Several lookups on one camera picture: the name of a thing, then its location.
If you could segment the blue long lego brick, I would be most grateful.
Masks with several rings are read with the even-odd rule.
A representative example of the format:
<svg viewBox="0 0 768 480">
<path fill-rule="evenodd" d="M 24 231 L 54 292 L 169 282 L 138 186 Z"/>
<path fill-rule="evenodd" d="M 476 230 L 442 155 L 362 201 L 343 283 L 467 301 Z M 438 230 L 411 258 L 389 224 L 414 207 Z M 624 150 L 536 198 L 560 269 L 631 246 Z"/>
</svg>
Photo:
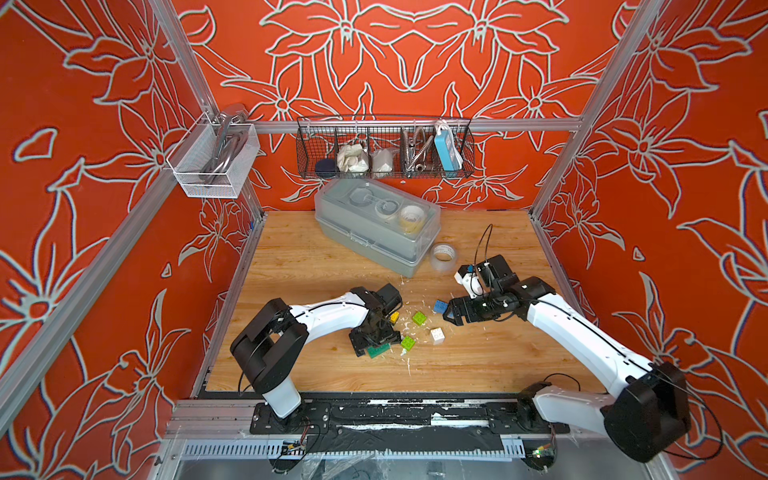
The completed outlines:
<svg viewBox="0 0 768 480">
<path fill-rule="evenodd" d="M 447 311 L 448 304 L 442 300 L 436 300 L 432 311 L 436 314 L 444 314 Z"/>
</svg>

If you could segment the dark green lego brick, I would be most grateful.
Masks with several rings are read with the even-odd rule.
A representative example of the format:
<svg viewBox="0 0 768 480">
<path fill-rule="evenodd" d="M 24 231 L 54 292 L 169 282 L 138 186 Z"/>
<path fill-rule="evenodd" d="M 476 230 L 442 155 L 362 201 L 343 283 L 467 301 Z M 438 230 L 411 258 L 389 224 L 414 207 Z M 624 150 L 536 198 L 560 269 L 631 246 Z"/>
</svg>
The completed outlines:
<svg viewBox="0 0 768 480">
<path fill-rule="evenodd" d="M 390 344 L 383 344 L 379 346 L 371 346 L 366 349 L 367 355 L 371 358 L 377 358 L 391 351 Z"/>
</svg>

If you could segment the white lego brick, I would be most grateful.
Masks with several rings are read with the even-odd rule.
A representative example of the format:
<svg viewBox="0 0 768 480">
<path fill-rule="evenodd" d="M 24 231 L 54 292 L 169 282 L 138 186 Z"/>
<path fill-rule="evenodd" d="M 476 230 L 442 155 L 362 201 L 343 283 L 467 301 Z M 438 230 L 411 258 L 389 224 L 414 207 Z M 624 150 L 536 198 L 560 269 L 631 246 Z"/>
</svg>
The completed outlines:
<svg viewBox="0 0 768 480">
<path fill-rule="evenodd" d="M 445 341 L 445 334 L 441 328 L 431 329 L 430 337 L 434 345 L 440 345 Z"/>
</svg>

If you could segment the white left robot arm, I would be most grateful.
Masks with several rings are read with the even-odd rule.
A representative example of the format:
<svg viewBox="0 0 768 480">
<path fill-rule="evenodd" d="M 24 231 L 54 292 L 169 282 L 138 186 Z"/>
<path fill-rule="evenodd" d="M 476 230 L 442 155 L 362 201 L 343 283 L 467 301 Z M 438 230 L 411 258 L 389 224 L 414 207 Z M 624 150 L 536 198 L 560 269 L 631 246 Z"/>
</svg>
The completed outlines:
<svg viewBox="0 0 768 480">
<path fill-rule="evenodd" d="M 290 378 L 306 344 L 338 331 L 348 333 L 355 355 L 402 341 L 390 317 L 403 305 L 391 284 L 378 290 L 355 287 L 342 296 L 309 305 L 275 298 L 233 340 L 230 353 L 253 391 L 280 420 L 298 410 L 300 393 Z"/>
</svg>

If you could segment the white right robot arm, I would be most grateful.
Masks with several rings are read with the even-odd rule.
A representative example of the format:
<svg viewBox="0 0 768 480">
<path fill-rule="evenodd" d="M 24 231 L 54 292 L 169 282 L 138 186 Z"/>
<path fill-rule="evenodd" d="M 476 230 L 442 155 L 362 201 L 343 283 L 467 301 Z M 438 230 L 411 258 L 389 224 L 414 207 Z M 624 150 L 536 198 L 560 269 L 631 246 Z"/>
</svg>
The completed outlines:
<svg viewBox="0 0 768 480">
<path fill-rule="evenodd" d="M 690 431 L 685 375 L 613 339 L 540 278 L 511 277 L 488 288 L 471 273 L 454 278 L 467 294 L 449 302 L 446 321 L 461 326 L 513 314 L 558 342 L 603 385 L 602 394 L 568 391 L 547 381 L 531 386 L 527 393 L 542 420 L 606 436 L 642 463 Z"/>
</svg>

